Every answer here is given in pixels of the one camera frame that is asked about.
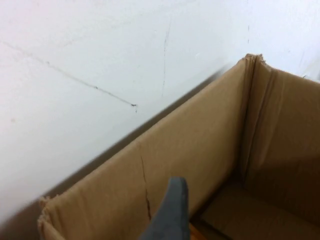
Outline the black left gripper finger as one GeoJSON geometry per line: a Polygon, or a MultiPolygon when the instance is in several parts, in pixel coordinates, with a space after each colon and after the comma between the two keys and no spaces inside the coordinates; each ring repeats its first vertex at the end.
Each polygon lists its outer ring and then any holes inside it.
{"type": "Polygon", "coordinates": [[[183,177],[169,179],[160,207],[140,240],[189,240],[189,190],[183,177]]]}

